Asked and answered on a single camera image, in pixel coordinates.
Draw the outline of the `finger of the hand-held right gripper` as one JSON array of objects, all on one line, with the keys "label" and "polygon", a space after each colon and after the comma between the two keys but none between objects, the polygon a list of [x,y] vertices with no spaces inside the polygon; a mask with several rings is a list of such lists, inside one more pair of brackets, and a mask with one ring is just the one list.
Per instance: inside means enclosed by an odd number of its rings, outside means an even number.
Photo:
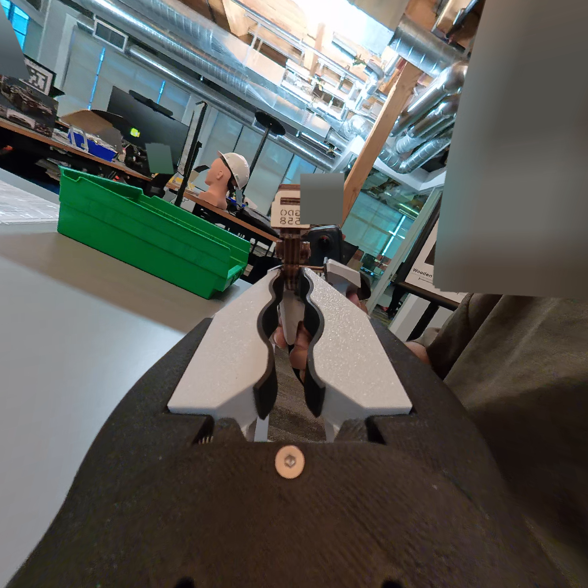
[{"label": "finger of the hand-held right gripper", "polygon": [[324,259],[323,275],[328,284],[343,296],[356,296],[362,300],[362,280],[360,273],[330,258]]},{"label": "finger of the hand-held right gripper", "polygon": [[294,345],[299,323],[303,321],[305,305],[293,290],[283,290],[279,304],[279,318],[283,336],[288,346]]}]

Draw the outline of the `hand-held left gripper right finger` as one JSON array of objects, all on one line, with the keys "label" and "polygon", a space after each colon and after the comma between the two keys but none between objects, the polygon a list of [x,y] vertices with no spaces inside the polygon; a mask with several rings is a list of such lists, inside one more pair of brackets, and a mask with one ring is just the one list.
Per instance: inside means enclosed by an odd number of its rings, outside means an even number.
[{"label": "hand-held left gripper right finger", "polygon": [[308,347],[304,391],[309,410],[321,417],[326,441],[344,422],[408,415],[405,388],[366,313],[310,269],[300,273]]}]

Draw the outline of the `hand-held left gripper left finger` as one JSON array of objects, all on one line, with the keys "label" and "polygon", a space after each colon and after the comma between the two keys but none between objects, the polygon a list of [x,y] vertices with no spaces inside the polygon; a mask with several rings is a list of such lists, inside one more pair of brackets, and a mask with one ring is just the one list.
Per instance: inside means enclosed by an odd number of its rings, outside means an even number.
[{"label": "hand-held left gripper left finger", "polygon": [[274,268],[214,315],[168,401],[171,413],[231,418],[248,440],[268,440],[277,397],[271,337],[282,296]]}]

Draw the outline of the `wooden model assembly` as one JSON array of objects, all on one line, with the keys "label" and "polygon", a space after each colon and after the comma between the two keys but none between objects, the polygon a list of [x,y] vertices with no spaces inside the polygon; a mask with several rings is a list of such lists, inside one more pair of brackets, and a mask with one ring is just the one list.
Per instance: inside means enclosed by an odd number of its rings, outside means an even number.
[{"label": "wooden model assembly", "polygon": [[270,226],[279,233],[276,254],[282,260],[284,286],[298,293],[299,272],[311,254],[305,236],[312,227],[300,220],[300,185],[279,185],[270,207]]}]

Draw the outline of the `grey desk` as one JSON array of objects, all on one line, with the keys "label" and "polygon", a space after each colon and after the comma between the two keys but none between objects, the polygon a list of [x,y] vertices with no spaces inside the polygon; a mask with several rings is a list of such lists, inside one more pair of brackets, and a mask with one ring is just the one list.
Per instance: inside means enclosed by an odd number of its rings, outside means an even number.
[{"label": "grey desk", "polygon": [[40,541],[86,452],[135,382],[207,300],[69,239],[1,226],[1,587]]}]

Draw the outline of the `person's right hand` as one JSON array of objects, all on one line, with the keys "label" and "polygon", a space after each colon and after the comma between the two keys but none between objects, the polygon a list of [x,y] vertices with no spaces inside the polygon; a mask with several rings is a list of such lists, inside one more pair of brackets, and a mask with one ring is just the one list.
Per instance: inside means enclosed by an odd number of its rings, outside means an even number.
[{"label": "person's right hand", "polygon": [[273,345],[289,352],[289,361],[296,377],[303,384],[306,374],[307,351],[312,341],[312,334],[305,328],[303,321],[298,323],[295,342],[290,345],[285,339],[281,319],[271,337]]}]

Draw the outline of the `framed marker sign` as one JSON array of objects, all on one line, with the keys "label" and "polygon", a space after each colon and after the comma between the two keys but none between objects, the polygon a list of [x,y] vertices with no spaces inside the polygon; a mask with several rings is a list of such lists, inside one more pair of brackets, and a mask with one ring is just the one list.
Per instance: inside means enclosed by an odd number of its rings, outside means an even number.
[{"label": "framed marker sign", "polygon": [[450,300],[453,303],[459,304],[466,296],[461,292],[446,292],[439,290],[433,284],[434,262],[435,262],[435,247],[437,240],[437,228],[439,220],[431,228],[424,244],[422,245],[415,261],[412,263],[408,275],[405,279],[407,284],[425,290],[432,295],[438,295],[441,298]]}]

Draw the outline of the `white hard hat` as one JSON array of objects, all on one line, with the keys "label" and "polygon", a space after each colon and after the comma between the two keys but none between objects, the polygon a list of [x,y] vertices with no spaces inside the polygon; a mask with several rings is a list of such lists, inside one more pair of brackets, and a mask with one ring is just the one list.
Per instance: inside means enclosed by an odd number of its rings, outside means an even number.
[{"label": "white hard hat", "polygon": [[240,190],[246,187],[251,173],[246,158],[236,152],[221,153],[218,151],[217,155],[230,170],[235,186]]}]

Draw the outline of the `mannequin head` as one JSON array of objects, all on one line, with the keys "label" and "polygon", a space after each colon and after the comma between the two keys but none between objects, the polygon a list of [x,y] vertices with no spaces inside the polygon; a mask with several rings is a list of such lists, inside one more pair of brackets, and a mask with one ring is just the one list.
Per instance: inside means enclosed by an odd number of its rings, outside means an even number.
[{"label": "mannequin head", "polygon": [[205,185],[208,189],[199,198],[219,210],[227,210],[226,195],[232,186],[232,173],[223,158],[217,157],[208,169]]}]

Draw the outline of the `black disc-topped pole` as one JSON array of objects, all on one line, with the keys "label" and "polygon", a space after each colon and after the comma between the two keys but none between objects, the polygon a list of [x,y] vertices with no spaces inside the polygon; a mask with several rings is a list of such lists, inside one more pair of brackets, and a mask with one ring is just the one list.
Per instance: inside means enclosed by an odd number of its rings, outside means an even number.
[{"label": "black disc-topped pole", "polygon": [[270,134],[273,134],[277,137],[284,136],[286,134],[286,129],[283,127],[280,121],[278,121],[272,115],[258,110],[254,113],[255,122],[259,124],[260,127],[263,128],[263,135],[261,141],[257,147],[257,150],[254,154],[254,158],[251,162],[249,167],[249,179],[252,178],[254,168],[258,163],[259,157],[261,155],[262,149],[267,141],[267,138]]}]

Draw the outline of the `green plastic bin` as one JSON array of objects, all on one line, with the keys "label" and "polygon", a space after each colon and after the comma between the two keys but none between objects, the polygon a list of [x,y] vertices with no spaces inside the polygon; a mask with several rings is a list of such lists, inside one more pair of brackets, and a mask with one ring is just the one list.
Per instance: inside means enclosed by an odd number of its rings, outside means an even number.
[{"label": "green plastic bin", "polygon": [[60,167],[57,230],[205,299],[243,274],[250,243],[138,187]]}]

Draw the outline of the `black tripod stand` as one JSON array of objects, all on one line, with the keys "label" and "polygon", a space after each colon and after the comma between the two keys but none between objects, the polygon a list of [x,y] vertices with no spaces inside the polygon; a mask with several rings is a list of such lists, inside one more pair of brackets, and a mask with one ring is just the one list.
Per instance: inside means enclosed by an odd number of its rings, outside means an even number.
[{"label": "black tripod stand", "polygon": [[199,141],[203,121],[207,112],[208,104],[205,100],[196,103],[192,119],[189,125],[187,140],[179,160],[177,173],[181,176],[180,188],[174,201],[175,206],[181,207],[184,193],[187,189],[190,174],[192,173],[196,157],[202,146]]}]

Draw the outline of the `person's shirt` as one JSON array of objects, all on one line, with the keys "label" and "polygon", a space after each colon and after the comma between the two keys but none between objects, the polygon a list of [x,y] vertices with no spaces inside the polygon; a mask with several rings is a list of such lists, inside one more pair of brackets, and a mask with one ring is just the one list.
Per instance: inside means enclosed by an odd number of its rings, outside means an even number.
[{"label": "person's shirt", "polygon": [[587,299],[470,293],[406,346],[468,411],[549,559],[587,587]]}]

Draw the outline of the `black monitor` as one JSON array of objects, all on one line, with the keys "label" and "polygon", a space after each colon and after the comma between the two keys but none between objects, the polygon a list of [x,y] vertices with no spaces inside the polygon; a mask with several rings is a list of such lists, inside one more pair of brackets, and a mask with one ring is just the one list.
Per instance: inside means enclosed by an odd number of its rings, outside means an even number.
[{"label": "black monitor", "polygon": [[189,126],[115,86],[111,91],[107,112],[124,120],[117,126],[124,140],[142,149],[148,143],[167,145],[171,149],[173,165],[178,166]]}]

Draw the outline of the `silver air ducts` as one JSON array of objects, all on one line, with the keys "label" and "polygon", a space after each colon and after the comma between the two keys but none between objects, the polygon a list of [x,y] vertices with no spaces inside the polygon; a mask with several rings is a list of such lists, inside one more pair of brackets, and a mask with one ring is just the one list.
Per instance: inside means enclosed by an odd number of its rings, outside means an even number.
[{"label": "silver air ducts", "polygon": [[347,1],[74,1],[95,35],[180,80],[250,126],[259,109],[277,143],[326,170],[367,138],[405,65],[415,89],[381,158],[411,173],[445,151],[468,67],[447,43],[393,8],[388,27]]}]

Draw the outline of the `small blue bin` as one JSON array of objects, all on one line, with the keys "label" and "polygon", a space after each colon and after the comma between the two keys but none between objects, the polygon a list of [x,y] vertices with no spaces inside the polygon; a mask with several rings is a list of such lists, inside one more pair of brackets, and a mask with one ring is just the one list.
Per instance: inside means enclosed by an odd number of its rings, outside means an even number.
[{"label": "small blue bin", "polygon": [[110,144],[76,127],[70,127],[68,140],[72,146],[108,162],[112,162],[118,156],[117,151]]}]

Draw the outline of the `printed paper sheet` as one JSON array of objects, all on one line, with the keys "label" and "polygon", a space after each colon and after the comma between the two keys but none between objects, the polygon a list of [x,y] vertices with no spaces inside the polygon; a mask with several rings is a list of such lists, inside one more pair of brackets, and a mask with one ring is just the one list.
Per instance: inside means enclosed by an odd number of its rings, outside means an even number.
[{"label": "printed paper sheet", "polygon": [[1,180],[1,226],[56,223],[59,205]]}]

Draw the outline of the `cardboard box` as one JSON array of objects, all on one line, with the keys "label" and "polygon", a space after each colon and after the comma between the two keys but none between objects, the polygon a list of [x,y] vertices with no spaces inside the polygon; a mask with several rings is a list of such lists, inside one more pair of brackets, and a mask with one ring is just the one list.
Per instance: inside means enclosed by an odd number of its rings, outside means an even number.
[{"label": "cardboard box", "polygon": [[122,134],[113,124],[101,115],[81,109],[59,117],[59,121],[83,130],[86,134],[100,137],[104,141],[121,140]]}]

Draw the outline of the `photo kit box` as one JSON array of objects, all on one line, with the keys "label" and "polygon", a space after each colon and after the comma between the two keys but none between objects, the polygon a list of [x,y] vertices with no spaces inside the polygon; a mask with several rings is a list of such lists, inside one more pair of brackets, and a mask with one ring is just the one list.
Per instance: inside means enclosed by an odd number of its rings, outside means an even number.
[{"label": "photo kit box", "polygon": [[57,100],[15,77],[1,75],[2,118],[51,138],[57,110]]}]

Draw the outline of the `small marker sign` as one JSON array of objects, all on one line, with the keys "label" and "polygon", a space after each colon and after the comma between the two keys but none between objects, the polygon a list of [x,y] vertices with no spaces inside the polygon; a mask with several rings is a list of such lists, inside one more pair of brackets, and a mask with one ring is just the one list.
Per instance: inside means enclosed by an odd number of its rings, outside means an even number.
[{"label": "small marker sign", "polygon": [[44,95],[50,96],[54,85],[55,73],[28,55],[24,55],[24,59],[28,70],[28,78],[22,78],[22,81]]}]

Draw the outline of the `wooden post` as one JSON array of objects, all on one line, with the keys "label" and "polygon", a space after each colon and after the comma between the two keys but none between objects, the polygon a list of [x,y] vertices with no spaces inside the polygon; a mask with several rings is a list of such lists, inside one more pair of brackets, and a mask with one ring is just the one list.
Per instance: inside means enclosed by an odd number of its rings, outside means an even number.
[{"label": "wooden post", "polygon": [[345,180],[343,191],[343,222],[349,216],[373,164],[393,129],[394,123],[412,96],[413,89],[420,75],[420,69],[406,60],[403,61],[396,82],[390,90],[383,108]]}]

